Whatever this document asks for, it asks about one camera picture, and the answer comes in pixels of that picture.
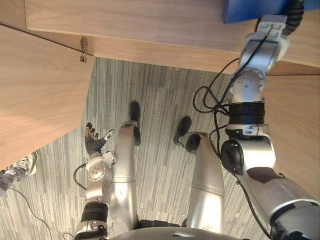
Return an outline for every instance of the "sneaker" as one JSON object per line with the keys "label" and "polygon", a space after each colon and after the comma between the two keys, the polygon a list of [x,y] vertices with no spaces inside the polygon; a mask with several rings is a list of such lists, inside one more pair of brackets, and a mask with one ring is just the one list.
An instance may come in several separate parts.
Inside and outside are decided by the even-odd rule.
{"label": "sneaker", "polygon": [[13,178],[16,178],[17,181],[24,180],[27,176],[31,176],[36,173],[37,166],[36,161],[39,159],[39,155],[36,151],[28,154],[23,157],[16,163],[9,166],[5,174]]}

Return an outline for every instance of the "gray carpet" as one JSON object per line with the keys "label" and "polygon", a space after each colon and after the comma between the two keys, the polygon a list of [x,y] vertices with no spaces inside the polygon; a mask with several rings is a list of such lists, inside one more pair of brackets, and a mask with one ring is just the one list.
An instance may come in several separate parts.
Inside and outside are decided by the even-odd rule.
{"label": "gray carpet", "polygon": [[[101,134],[116,129],[115,136],[104,147],[104,151],[113,150],[121,122],[129,119],[129,103],[136,100],[141,106],[142,137],[140,147],[135,149],[138,215],[141,219],[181,224],[187,215],[195,157],[175,146],[172,139],[185,115],[192,119],[191,130],[213,129],[212,114],[197,113],[192,99],[195,91],[208,85],[215,75],[97,58],[82,126],[42,147],[38,151],[37,173],[16,182],[13,188],[25,194],[34,213],[48,223],[52,239],[62,240],[63,232],[73,233],[85,200],[85,192],[73,182],[75,168],[88,160],[83,126],[90,121]],[[227,83],[228,76],[223,75],[215,83],[214,92],[221,96]],[[225,116],[219,118],[220,125],[227,121]],[[267,239],[234,177],[226,171],[223,175],[224,233],[252,240]],[[85,183],[84,171],[78,178]],[[46,226],[31,215],[23,198],[13,190],[0,199],[0,239],[50,239]]]}

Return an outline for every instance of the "wood grain surface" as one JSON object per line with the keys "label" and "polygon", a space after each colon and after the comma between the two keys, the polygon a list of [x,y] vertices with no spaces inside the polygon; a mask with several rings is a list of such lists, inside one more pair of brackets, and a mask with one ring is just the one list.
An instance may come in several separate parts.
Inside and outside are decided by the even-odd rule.
{"label": "wood grain surface", "polygon": [[81,123],[94,57],[0,26],[0,169]]}
{"label": "wood grain surface", "polygon": [[[224,24],[223,0],[25,0],[31,30],[104,36],[239,53],[256,20]],[[320,10],[290,36],[287,62],[320,67]]]}
{"label": "wood grain surface", "polygon": [[[77,49],[81,48],[81,35],[70,35],[56,32],[32,31],[26,28],[25,0],[1,0],[0,24],[5,24],[24,32],[52,40],[62,45]],[[92,37],[86,36],[88,42],[87,53],[93,54]]]}
{"label": "wood grain surface", "polygon": [[263,91],[275,169],[320,199],[320,76],[269,76]]}
{"label": "wood grain surface", "polygon": [[[114,37],[94,37],[93,54],[130,62],[147,63],[168,67],[220,72],[239,54],[207,48],[177,46]],[[237,64],[230,65],[224,73],[233,74]],[[268,75],[319,75],[320,68],[303,64],[278,61]]]}

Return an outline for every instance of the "wooden cabinet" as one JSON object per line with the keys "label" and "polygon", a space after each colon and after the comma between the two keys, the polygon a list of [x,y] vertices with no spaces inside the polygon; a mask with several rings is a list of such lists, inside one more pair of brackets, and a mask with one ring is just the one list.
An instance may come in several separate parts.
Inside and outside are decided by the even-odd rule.
{"label": "wooden cabinet", "polygon": [[[100,57],[109,58],[103,45],[123,44],[126,54],[133,54],[138,62],[143,62],[143,58],[139,60],[143,52],[149,59],[163,57],[157,51],[162,49],[167,59],[195,64],[197,56],[202,56],[199,61],[216,63],[226,55],[238,56],[243,39],[254,31],[257,22],[224,24],[222,6],[223,0],[25,0],[26,27],[99,37],[93,52]],[[320,67],[319,22],[320,10],[305,12],[300,27],[289,37],[291,47],[284,61]],[[130,51],[128,44],[138,51]],[[122,51],[115,54],[113,51],[115,58],[123,57]]]}
{"label": "wooden cabinet", "polygon": [[0,25],[0,169],[81,125],[94,57]]}

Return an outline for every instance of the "black cable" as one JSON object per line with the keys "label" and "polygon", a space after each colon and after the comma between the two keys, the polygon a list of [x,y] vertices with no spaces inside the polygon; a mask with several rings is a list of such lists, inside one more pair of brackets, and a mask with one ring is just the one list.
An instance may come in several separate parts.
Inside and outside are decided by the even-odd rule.
{"label": "black cable", "polygon": [[13,30],[15,30],[15,31],[19,31],[19,32],[22,32],[22,33],[25,33],[25,34],[29,34],[29,35],[32,35],[32,36],[34,36],[34,37],[37,37],[37,38],[40,38],[40,39],[43,39],[43,40],[52,42],[52,43],[54,43],[54,44],[61,45],[61,46],[63,46],[63,47],[66,47],[66,48],[75,50],[75,51],[80,52],[80,53],[83,53],[83,52],[80,51],[79,49],[73,48],[73,47],[71,47],[71,46],[64,45],[64,44],[62,44],[62,43],[60,43],[60,42],[51,40],[51,39],[46,38],[46,37],[43,37],[43,36],[39,36],[39,35],[34,34],[34,33],[32,33],[32,32],[28,32],[28,31],[25,31],[25,30],[16,28],[16,27],[14,27],[14,26],[9,26],[9,25],[3,24],[3,23],[0,23],[0,26],[6,27],[6,28],[9,28],[9,29],[13,29]]}
{"label": "black cable", "polygon": [[72,239],[74,239],[74,236],[73,236],[71,233],[69,233],[69,232],[64,232],[64,233],[62,233],[62,237],[63,237],[64,240],[67,240],[67,239],[65,238],[65,234],[70,235],[70,236],[72,237]]}
{"label": "black cable", "polygon": [[265,229],[265,226],[262,224],[262,222],[260,221],[259,217],[257,216],[256,214],[256,211],[254,210],[254,206],[252,205],[251,203],[251,200],[250,200],[250,197],[248,195],[248,192],[247,190],[245,189],[245,187],[242,185],[242,183],[238,180],[237,181],[237,184],[241,186],[242,190],[243,190],[243,193],[244,193],[244,196],[246,198],[246,201],[248,202],[248,205],[249,205],[249,208],[252,212],[252,215],[255,219],[255,221],[258,223],[259,227],[261,228],[261,230],[263,231],[263,233],[269,238],[272,240],[272,237],[271,235],[268,233],[268,231]]}
{"label": "black cable", "polygon": [[45,224],[45,226],[48,228],[49,234],[50,234],[50,238],[51,238],[51,240],[52,240],[51,230],[50,230],[48,224],[47,224],[44,220],[42,220],[41,218],[37,217],[37,216],[34,214],[34,212],[32,211],[31,206],[30,206],[27,198],[25,197],[25,195],[23,195],[20,191],[14,189],[14,188],[9,187],[9,189],[16,191],[18,194],[20,194],[20,195],[24,198],[24,200],[26,201],[26,204],[27,204],[28,207],[29,207],[29,210],[30,210],[31,214],[32,214],[36,219],[38,219],[39,221],[43,222],[43,223]]}
{"label": "black cable", "polygon": [[80,182],[78,182],[78,180],[77,180],[77,172],[79,171],[79,169],[85,167],[86,165],[87,165],[87,163],[81,164],[73,172],[73,180],[74,180],[74,182],[84,190],[87,190],[87,188],[85,186],[83,186]]}
{"label": "black cable", "polygon": [[[231,65],[233,64],[234,62],[238,61],[239,58],[235,58],[233,59],[232,61],[230,61],[227,65],[224,66],[224,68],[222,68],[222,70],[214,77],[214,79],[212,80],[212,82],[210,83],[208,89],[211,90],[211,87],[212,85],[214,84],[214,82],[217,80],[217,78]],[[204,97],[203,97],[203,105],[206,107],[206,108],[212,108],[212,107],[209,107],[207,104],[206,104],[206,99],[207,99],[207,95],[208,95],[208,91],[204,94]]]}
{"label": "black cable", "polygon": [[226,126],[227,126],[228,124],[226,124],[226,125],[223,125],[223,126],[220,126],[220,127],[218,127],[218,128],[216,128],[216,129],[214,129],[212,132],[210,132],[210,134],[209,134],[209,142],[210,142],[210,145],[211,145],[211,147],[212,147],[212,149],[213,149],[213,151],[214,151],[214,153],[215,153],[215,155],[217,155],[218,156],[218,152],[217,152],[217,150],[216,150],[216,147],[214,146],[214,143],[212,142],[212,134],[215,132],[215,131],[219,131],[220,129],[224,129]]}

